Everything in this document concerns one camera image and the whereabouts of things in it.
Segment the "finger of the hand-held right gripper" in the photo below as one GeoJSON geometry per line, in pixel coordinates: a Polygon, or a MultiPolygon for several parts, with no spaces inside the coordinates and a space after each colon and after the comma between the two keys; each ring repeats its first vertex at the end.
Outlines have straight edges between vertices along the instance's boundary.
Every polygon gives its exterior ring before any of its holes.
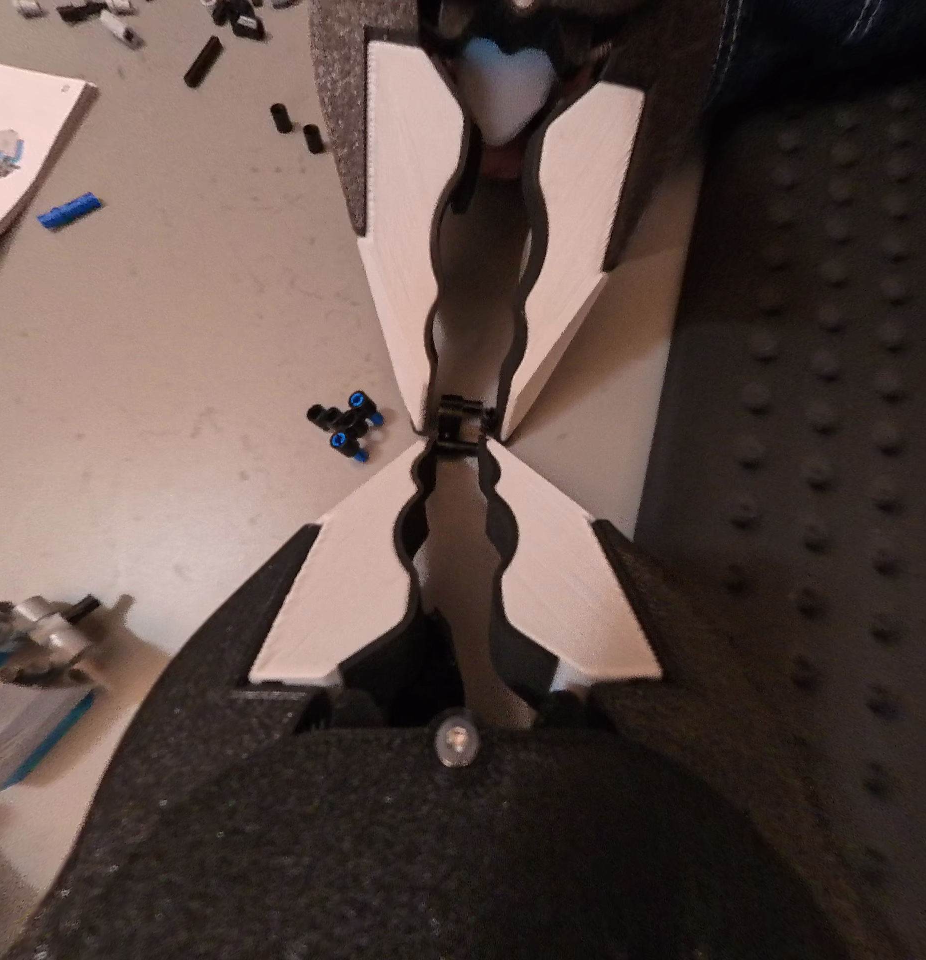
{"type": "Polygon", "coordinates": [[[503,442],[539,398],[608,281],[606,256],[644,100],[635,87],[601,80],[531,137],[522,177],[530,231],[496,400],[503,442]]]}
{"type": "Polygon", "coordinates": [[[420,47],[372,40],[366,78],[366,226],[357,246],[397,387],[421,433],[440,289],[435,230],[461,174],[468,120],[420,47]]]}

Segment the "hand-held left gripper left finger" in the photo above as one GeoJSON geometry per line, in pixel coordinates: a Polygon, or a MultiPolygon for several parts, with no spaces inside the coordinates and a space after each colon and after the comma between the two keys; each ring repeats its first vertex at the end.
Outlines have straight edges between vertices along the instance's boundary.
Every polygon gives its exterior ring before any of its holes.
{"type": "Polygon", "coordinates": [[[339,685],[419,600],[431,441],[418,438],[316,522],[316,537],[249,671],[253,685],[339,685]]]}

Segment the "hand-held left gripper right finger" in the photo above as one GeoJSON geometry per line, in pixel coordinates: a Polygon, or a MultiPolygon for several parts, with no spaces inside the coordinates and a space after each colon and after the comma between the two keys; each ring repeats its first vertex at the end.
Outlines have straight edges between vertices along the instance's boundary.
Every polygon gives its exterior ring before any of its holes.
{"type": "Polygon", "coordinates": [[[496,551],[490,653],[531,706],[603,683],[659,681],[660,662],[597,534],[596,519],[499,441],[478,451],[496,551]]]}

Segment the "black connector brick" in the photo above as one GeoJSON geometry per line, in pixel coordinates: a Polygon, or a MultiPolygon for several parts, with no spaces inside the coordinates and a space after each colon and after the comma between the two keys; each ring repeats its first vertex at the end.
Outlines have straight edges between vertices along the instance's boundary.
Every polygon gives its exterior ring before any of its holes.
{"type": "Polygon", "coordinates": [[[483,438],[496,430],[494,407],[456,393],[444,393],[436,411],[435,450],[445,459],[476,458],[483,438]]]}

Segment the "blue pin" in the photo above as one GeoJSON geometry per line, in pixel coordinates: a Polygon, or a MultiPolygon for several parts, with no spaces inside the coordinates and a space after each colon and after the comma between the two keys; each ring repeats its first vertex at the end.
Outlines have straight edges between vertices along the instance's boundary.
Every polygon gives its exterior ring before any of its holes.
{"type": "Polygon", "coordinates": [[[37,222],[45,229],[56,232],[102,207],[102,202],[95,194],[86,192],[38,214],[37,222]]]}

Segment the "grey desk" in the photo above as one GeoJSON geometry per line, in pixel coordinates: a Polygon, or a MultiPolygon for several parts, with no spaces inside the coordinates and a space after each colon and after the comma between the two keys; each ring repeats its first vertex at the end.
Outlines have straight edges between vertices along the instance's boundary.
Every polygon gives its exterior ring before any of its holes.
{"type": "MultiPolygon", "coordinates": [[[[213,32],[198,2],[137,2],[131,51],[97,23],[0,2],[0,63],[97,95],[0,242],[0,601],[104,604],[99,701],[0,794],[0,928],[32,909],[170,654],[302,524],[412,441],[331,157],[280,135],[322,123],[308,8],[266,43],[213,32]],[[103,207],[50,231],[82,194],[103,207]],[[366,463],[307,420],[365,391],[366,463]]],[[[0,933],[0,940],[8,938],[0,933]]]]}

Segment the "black axle tube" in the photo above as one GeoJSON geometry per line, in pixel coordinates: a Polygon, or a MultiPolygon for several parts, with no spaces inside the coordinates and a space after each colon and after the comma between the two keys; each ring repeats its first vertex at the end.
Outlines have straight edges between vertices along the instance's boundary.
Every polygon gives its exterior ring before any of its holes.
{"type": "Polygon", "coordinates": [[[183,74],[183,82],[189,89],[197,89],[204,82],[210,69],[217,63],[223,49],[222,42],[217,35],[212,35],[205,42],[193,63],[183,74]]]}

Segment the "black blue connector assembly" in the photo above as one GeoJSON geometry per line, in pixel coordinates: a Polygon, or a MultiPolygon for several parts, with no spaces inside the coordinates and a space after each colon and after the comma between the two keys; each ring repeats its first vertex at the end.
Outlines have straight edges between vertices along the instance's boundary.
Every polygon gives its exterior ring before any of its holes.
{"type": "Polygon", "coordinates": [[[334,450],[361,464],[369,461],[361,439],[370,428],[385,424],[384,414],[364,390],[355,390],[349,395],[346,409],[313,404],[307,409],[306,418],[329,436],[334,450]]]}

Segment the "pile of loose toy bricks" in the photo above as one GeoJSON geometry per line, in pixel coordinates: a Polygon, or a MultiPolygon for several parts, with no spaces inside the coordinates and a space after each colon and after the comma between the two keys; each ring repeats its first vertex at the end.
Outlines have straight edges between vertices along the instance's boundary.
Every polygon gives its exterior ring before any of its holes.
{"type": "MultiPolygon", "coordinates": [[[[265,42],[267,39],[265,25],[257,12],[262,2],[200,1],[199,4],[207,10],[215,26],[229,27],[235,37],[254,42],[265,42]]],[[[136,13],[132,1],[60,2],[55,6],[55,11],[67,25],[74,26],[96,19],[124,45],[136,48],[142,44],[130,23],[130,18],[136,13]]]]}

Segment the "black studded mat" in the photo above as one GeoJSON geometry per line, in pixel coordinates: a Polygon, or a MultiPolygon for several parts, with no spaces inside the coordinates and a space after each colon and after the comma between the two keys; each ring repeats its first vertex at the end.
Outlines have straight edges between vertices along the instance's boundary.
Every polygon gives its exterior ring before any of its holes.
{"type": "Polygon", "coordinates": [[[733,637],[926,958],[926,73],[713,139],[636,538],[733,637]]]}

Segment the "blue yellow brick assembly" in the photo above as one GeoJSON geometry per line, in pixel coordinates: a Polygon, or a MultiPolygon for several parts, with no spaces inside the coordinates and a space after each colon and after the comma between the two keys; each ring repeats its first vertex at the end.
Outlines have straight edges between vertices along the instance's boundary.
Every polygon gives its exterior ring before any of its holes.
{"type": "Polygon", "coordinates": [[[101,684],[88,664],[102,635],[85,621],[101,608],[92,593],[0,601],[0,793],[33,774],[94,704],[101,684]]]}

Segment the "toy instruction booklet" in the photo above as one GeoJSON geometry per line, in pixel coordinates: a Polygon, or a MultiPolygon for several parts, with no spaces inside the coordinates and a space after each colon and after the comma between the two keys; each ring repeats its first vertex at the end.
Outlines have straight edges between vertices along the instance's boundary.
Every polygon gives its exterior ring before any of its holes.
{"type": "Polygon", "coordinates": [[[0,63],[0,237],[25,210],[96,93],[84,79],[0,63]]]}

